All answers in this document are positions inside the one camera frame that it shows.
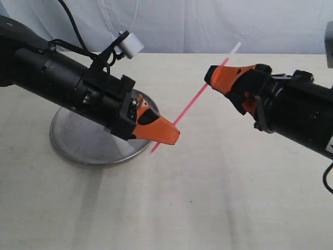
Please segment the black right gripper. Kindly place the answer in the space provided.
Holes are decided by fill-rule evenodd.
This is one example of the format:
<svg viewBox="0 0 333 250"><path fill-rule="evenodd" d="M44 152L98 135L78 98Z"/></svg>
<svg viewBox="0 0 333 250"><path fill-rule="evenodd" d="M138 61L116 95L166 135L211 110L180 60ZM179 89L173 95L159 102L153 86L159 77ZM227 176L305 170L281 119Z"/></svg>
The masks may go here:
<svg viewBox="0 0 333 250"><path fill-rule="evenodd" d="M212 65L204 77L205 83L225 94L241 114L249 113L257 129L267 133L287 130L284 86L288 80L289 75L274 74L266 64L245 67Z"/></svg>

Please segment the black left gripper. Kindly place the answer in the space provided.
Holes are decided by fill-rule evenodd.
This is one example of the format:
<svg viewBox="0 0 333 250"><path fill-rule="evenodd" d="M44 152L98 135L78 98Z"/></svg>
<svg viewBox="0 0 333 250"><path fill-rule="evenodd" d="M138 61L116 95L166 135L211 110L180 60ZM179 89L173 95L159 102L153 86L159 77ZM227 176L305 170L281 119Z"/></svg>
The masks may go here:
<svg viewBox="0 0 333 250"><path fill-rule="evenodd" d="M88 86L88 116L112 135L125 141L137 138L167 145L174 145L179 139L176 126L153 109L141 94L136 98L135 121L131 107L133 79L125 75L118 79L103 70L89 69L83 82Z"/></svg>

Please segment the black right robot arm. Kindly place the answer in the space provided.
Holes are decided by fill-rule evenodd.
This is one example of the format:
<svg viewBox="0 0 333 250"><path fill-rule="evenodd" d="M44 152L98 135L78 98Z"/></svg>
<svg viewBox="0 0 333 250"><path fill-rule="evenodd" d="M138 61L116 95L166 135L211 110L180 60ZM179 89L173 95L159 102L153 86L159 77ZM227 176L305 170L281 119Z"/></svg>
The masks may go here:
<svg viewBox="0 0 333 250"><path fill-rule="evenodd" d="M273 74L266 64L212 65L204 81L231 101L254 128L280 134L332 159L332 89L315 84L302 70Z"/></svg>

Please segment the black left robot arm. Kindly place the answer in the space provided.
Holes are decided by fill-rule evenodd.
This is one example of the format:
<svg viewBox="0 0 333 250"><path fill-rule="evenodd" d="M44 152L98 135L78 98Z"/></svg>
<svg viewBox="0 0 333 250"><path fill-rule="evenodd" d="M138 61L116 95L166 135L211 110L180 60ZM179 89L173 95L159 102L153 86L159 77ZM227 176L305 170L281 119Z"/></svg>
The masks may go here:
<svg viewBox="0 0 333 250"><path fill-rule="evenodd" d="M77 113L123 140L173 145L180 131L142 96L135 81L105 72L97 58L86 67L53 48L23 23L1 16L1 86L17 85Z"/></svg>

